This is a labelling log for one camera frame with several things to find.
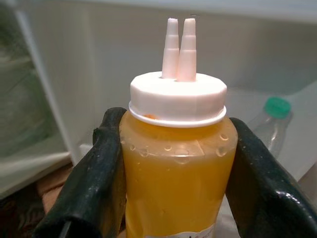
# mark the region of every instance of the clear plastic bottle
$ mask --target clear plastic bottle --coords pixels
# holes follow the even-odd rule
[[[263,111],[252,119],[248,126],[277,158],[290,119],[290,103],[279,97],[271,97],[266,101]]]
[[[238,136],[226,86],[196,74],[194,19],[183,32],[179,53],[169,19],[162,72],[134,78],[120,122],[128,238],[210,238],[230,175]]]

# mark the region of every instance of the nozzle tip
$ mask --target nozzle tip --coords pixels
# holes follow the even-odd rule
[[[187,18],[184,21],[183,36],[196,35],[196,20],[194,18]]]
[[[167,35],[178,35],[178,20],[169,18],[167,21]]]

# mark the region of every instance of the lid rim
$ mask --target lid rim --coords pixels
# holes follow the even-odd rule
[[[148,124],[165,126],[165,127],[175,127],[175,128],[192,128],[192,127],[203,127],[203,126],[208,126],[208,125],[218,123],[225,117],[227,113],[227,108],[226,106],[223,106],[223,109],[217,116],[212,117],[210,119],[199,120],[199,121],[174,121],[174,120],[151,119],[136,113],[133,110],[133,106],[131,102],[129,103],[129,111],[133,117]]]

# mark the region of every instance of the label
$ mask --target label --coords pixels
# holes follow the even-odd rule
[[[163,237],[145,236],[145,238],[211,238],[213,229],[214,229],[214,225],[200,232],[181,232],[181,233],[170,235],[170,236],[163,236]]]

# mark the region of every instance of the white refrigerator wall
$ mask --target white refrigerator wall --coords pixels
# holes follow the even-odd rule
[[[197,72],[228,85],[228,115],[248,122],[269,96],[284,96],[294,117],[279,161],[299,179],[317,159],[317,24],[74,1],[17,14],[74,163],[106,109],[127,108],[131,80],[161,70],[167,18],[180,20],[181,35],[190,14],[199,15]]]

